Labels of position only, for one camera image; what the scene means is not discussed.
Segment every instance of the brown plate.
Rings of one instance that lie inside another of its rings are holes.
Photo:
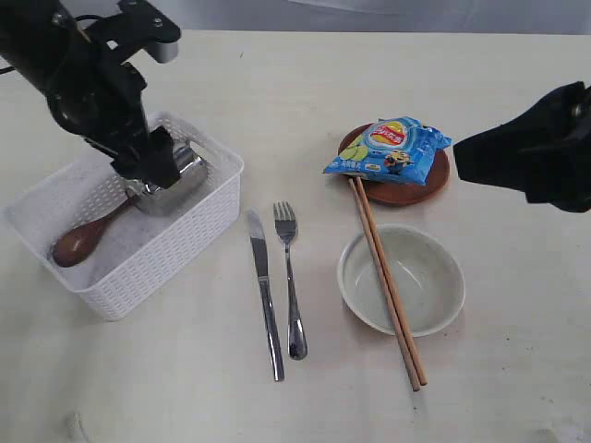
[[[347,134],[341,146],[339,146],[339,154],[344,150],[355,137],[365,131],[372,124],[360,126]],[[363,184],[366,189],[368,198],[393,206],[408,206],[414,205],[428,198],[433,197],[442,189],[450,177],[450,162],[447,160],[447,154],[444,150],[438,150],[435,154],[435,161],[431,166],[431,171],[427,175],[427,184],[420,185],[398,185],[396,183],[380,183],[364,180]]]

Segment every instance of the table surface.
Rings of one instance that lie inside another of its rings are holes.
[[[0,440],[64,441],[81,413],[94,442],[591,441],[591,228],[462,183],[378,222],[440,239],[464,271],[462,314],[418,339],[413,394],[397,344],[344,306],[341,251],[360,231],[342,179],[321,174],[341,138],[411,115],[454,140],[585,79],[591,37],[187,31],[179,57],[134,59],[148,112],[169,110],[240,153],[243,215],[164,287],[101,321],[0,228]],[[43,97],[0,77],[0,205],[88,147]],[[273,383],[244,213],[259,212],[285,342],[283,250],[272,202],[299,221],[295,283],[309,356]]]

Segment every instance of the chip bag packaging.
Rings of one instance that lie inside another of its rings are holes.
[[[355,138],[324,173],[424,186],[436,151],[451,144],[451,138],[414,118],[379,120]]]

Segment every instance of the table knife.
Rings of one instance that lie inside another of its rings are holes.
[[[254,210],[250,210],[247,217],[252,254],[255,258],[255,269],[259,278],[260,300],[262,301],[262,313],[265,318],[265,329],[267,330],[267,343],[269,344],[273,376],[275,381],[283,381],[283,358],[281,356],[281,344],[279,343],[279,334],[277,333],[277,323],[275,323],[275,312],[273,311],[273,301],[271,299],[265,233],[262,231],[259,216]]]

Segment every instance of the chopsticks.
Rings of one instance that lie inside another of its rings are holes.
[[[386,296],[388,310],[390,311],[390,317],[394,325],[394,334],[398,340],[400,352],[403,355],[411,386],[413,387],[413,391],[416,392],[420,390],[420,386],[427,385],[427,376],[421,364],[412,331],[406,320],[403,304],[396,284],[394,283],[383,245],[381,244],[378,226],[369,207],[368,196],[366,196],[363,182],[359,177],[356,177],[355,181],[350,178],[349,185],[353,190],[363,224],[363,231],[368,240],[369,250],[371,251],[371,256],[378,272],[381,288]]]

